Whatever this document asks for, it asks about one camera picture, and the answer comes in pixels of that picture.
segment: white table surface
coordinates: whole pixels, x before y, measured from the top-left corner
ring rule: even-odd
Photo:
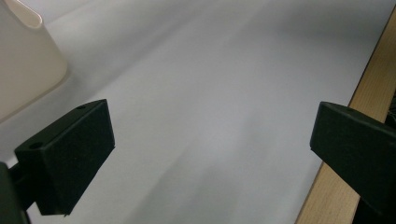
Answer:
[[[33,223],[293,223],[320,101],[347,105],[394,0],[25,0],[69,61],[0,124],[0,159],[106,98],[116,148],[71,216]]]

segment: gray surface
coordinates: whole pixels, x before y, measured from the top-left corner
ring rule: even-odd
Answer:
[[[107,98],[116,149],[70,217],[34,223],[293,223],[320,160],[319,101],[347,105],[394,1],[25,1],[65,83],[0,124],[1,159]]]

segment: wooden plank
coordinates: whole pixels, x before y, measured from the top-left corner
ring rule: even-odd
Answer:
[[[349,106],[383,122],[395,89],[396,12],[393,10]],[[353,221],[359,198],[323,162],[295,223],[349,224]]]

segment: screw hole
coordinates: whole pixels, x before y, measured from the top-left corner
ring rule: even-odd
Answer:
[[[44,144],[42,142],[36,142],[29,146],[30,149],[37,149],[42,147]]]

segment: black object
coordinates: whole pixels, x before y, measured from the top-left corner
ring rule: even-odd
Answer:
[[[69,215],[114,145],[106,100],[81,105],[15,149],[19,163],[8,172],[0,166],[2,180],[8,176],[0,195],[17,195],[7,202],[19,210],[36,202],[42,215]]]
[[[320,103],[311,148],[361,196],[373,223],[394,223],[396,132],[361,112]]]

